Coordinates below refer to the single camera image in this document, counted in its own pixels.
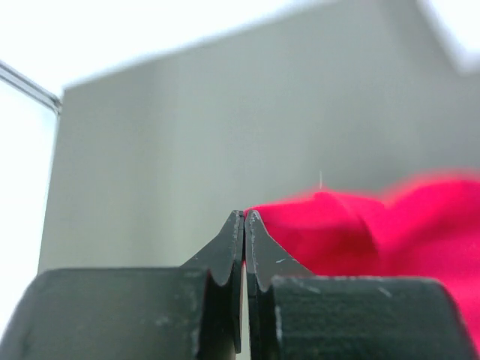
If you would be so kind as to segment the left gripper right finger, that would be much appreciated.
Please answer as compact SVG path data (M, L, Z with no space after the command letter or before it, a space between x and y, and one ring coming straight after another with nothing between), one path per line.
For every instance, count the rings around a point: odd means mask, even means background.
M244 223L252 359L477 359L457 305L422 277L316 276Z

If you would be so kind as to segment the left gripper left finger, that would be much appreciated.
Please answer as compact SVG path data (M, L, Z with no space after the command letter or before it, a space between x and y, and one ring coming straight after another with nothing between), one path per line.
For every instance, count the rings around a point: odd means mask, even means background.
M241 350L245 217L179 267L39 274L1 338L3 359L234 359Z

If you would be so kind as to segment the bright pink-red t shirt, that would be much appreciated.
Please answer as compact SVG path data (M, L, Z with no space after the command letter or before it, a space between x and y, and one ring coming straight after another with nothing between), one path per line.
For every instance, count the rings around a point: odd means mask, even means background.
M477 173L422 175L370 196L323 188L255 209L316 275L437 279L479 341Z

